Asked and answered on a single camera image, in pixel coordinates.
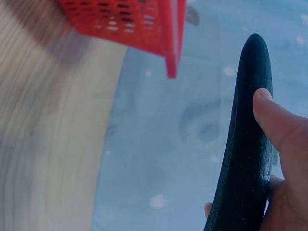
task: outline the circular mark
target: circular mark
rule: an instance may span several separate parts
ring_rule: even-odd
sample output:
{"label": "circular mark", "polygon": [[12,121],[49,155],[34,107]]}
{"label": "circular mark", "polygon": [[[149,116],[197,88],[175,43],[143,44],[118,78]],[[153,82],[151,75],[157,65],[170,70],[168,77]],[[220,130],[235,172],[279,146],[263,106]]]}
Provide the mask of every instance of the circular mark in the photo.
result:
{"label": "circular mark", "polygon": [[204,143],[209,143],[216,139],[219,134],[218,123],[209,123],[201,127],[198,133],[198,138]]}
{"label": "circular mark", "polygon": [[304,45],[305,40],[303,37],[301,37],[300,35],[296,37],[296,41],[299,45]]}
{"label": "circular mark", "polygon": [[158,194],[150,199],[150,207],[161,209],[168,204],[168,199],[165,195]]}
{"label": "circular mark", "polygon": [[218,162],[217,156],[215,156],[215,155],[211,156],[211,161],[212,161],[213,163],[217,163],[217,162]]}
{"label": "circular mark", "polygon": [[223,73],[226,76],[234,76],[235,75],[235,69],[231,66],[227,66],[223,69]]}
{"label": "circular mark", "polygon": [[227,99],[190,105],[179,121],[180,136],[192,148],[211,152],[218,144],[220,124],[230,119],[223,115],[231,106],[232,100]]}

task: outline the basket hole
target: basket hole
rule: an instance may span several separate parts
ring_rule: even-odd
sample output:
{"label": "basket hole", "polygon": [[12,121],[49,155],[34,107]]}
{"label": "basket hole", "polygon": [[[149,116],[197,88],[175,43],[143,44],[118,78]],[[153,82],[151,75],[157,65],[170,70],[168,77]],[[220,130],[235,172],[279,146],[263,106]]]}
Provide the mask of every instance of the basket hole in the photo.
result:
{"label": "basket hole", "polygon": [[133,29],[126,29],[125,32],[127,32],[127,33],[133,33],[134,30],[133,30]]}
{"label": "basket hole", "polygon": [[154,20],[155,17],[154,16],[150,16],[150,15],[145,15],[143,16],[145,19],[149,19],[149,20]]}
{"label": "basket hole", "polygon": [[103,2],[100,2],[98,3],[99,6],[109,6],[109,3],[103,3]]}
{"label": "basket hole", "polygon": [[131,18],[121,18],[121,20],[124,21],[124,22],[128,22],[128,23],[134,22],[134,20],[131,19]]}
{"label": "basket hole", "polygon": [[111,13],[111,10],[102,9],[102,10],[100,10],[100,12],[103,12],[103,13]]}
{"label": "basket hole", "polygon": [[121,15],[132,15],[133,13],[127,11],[120,11]]}
{"label": "basket hole", "polygon": [[132,24],[132,23],[126,23],[125,26],[127,26],[127,27],[135,27],[135,25]]}
{"label": "basket hole", "polygon": [[143,23],[144,24],[148,24],[148,25],[153,25],[154,24],[154,22],[152,22],[152,21],[143,21]]}
{"label": "basket hole", "polygon": [[117,31],[118,28],[116,26],[109,26],[107,27],[108,30],[113,30],[113,31]]}
{"label": "basket hole", "polygon": [[118,4],[119,8],[126,8],[128,9],[130,7],[130,5],[126,5],[126,4]]}
{"label": "basket hole", "polygon": [[154,27],[153,26],[145,26],[143,29],[145,29],[145,30],[153,30]]}

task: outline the fingernail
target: fingernail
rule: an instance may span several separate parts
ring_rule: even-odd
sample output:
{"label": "fingernail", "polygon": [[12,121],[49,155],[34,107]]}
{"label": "fingernail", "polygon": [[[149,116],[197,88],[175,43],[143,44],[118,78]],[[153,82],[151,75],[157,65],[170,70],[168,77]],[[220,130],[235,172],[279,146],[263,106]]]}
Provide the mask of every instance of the fingernail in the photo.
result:
{"label": "fingernail", "polygon": [[260,88],[256,91],[256,94],[261,97],[261,98],[265,98],[265,99],[269,99],[269,100],[273,100],[270,92],[265,89],[265,88]]}

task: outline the cucumber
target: cucumber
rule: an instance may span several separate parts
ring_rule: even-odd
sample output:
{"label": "cucumber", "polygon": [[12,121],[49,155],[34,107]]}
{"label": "cucumber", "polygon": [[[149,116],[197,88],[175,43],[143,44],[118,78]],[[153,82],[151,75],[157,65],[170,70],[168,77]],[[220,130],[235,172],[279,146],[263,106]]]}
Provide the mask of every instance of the cucumber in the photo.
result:
{"label": "cucumber", "polygon": [[270,184],[272,145],[253,114],[259,88],[272,94],[268,48],[258,34],[241,53],[228,139],[204,231],[259,231]]}

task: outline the finger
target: finger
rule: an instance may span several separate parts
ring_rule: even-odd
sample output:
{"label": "finger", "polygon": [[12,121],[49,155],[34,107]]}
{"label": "finger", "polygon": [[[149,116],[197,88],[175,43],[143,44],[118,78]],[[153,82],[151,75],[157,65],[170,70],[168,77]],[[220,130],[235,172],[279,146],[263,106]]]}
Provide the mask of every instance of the finger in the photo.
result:
{"label": "finger", "polygon": [[206,203],[206,205],[204,206],[204,212],[205,212],[205,217],[206,217],[206,218],[208,218],[208,216],[210,215],[212,205],[213,205],[212,202],[208,202],[208,203]]}
{"label": "finger", "polygon": [[276,104],[266,89],[258,89],[254,94],[253,110],[255,118],[278,152],[290,143],[290,137],[301,130],[307,119],[296,116]]}

